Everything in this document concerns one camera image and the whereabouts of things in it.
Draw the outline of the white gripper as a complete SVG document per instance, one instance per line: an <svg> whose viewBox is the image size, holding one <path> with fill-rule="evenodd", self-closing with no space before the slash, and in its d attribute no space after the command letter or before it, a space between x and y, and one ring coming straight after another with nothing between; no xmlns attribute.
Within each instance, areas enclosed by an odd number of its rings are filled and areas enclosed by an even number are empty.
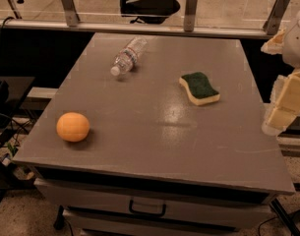
<svg viewBox="0 0 300 236"><path fill-rule="evenodd" d="M278 76L272 87L262 130L266 135L278 136L300 113L300 11L286 30L280 30L263 44L261 51L270 55L282 53L284 63L299 68L287 77Z"/></svg>

